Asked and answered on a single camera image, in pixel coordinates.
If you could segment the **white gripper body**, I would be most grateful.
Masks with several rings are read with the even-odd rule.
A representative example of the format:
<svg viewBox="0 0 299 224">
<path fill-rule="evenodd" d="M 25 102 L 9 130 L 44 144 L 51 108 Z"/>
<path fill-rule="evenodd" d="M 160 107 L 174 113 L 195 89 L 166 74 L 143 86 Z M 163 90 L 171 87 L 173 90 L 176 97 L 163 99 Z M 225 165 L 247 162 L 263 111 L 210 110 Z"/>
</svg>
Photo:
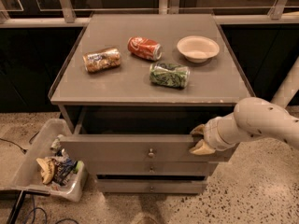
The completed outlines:
<svg viewBox="0 0 299 224">
<path fill-rule="evenodd" d="M 220 121 L 221 117 L 211 119 L 204 128 L 204 139 L 206 143 L 216 151 L 224 151 L 235 146 L 235 143 L 229 144 L 221 138 L 218 131 L 218 124 Z"/>
</svg>

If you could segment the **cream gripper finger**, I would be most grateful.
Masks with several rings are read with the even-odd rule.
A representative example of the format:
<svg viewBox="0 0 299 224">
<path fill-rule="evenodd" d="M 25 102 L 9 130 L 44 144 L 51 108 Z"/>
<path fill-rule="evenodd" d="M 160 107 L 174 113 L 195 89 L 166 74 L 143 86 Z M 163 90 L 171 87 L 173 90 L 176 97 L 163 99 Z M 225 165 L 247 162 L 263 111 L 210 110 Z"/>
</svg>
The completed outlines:
<svg viewBox="0 0 299 224">
<path fill-rule="evenodd" d="M 189 149 L 189 152 L 193 155 L 210 155 L 215 152 L 215 149 L 212 148 L 204 139 L 201 139 L 194 147 Z"/>
<path fill-rule="evenodd" d="M 203 135 L 204 134 L 205 125 L 200 124 L 191 130 L 191 135 Z"/>
</svg>

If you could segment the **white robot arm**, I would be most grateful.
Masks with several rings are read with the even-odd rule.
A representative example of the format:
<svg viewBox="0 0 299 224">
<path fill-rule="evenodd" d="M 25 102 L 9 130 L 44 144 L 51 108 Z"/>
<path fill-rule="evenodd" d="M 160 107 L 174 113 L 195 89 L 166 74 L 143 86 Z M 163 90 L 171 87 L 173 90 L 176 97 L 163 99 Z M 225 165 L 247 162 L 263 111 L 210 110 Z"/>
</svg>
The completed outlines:
<svg viewBox="0 0 299 224">
<path fill-rule="evenodd" d="M 299 58 L 278 88 L 271 102 L 257 97 L 242 99 L 225 117 L 210 119 L 195 127 L 192 135 L 203 138 L 190 149 L 193 155 L 224 151 L 240 142 L 265 137 L 299 148 L 299 118 L 289 114 L 286 106 L 299 90 Z"/>
</svg>

